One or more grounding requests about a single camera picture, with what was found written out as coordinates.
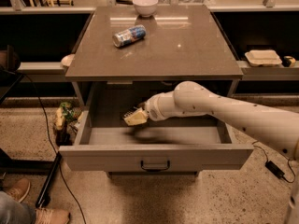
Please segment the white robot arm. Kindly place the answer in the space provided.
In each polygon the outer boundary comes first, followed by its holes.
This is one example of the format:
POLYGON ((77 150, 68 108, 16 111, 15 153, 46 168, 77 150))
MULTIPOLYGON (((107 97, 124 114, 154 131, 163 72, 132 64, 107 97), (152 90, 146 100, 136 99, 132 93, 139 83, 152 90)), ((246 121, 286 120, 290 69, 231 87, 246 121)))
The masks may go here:
POLYGON ((148 120, 210 115, 251 138, 299 161, 299 114, 215 94, 192 82, 179 83, 173 91, 151 96, 123 119, 129 126, 148 120))

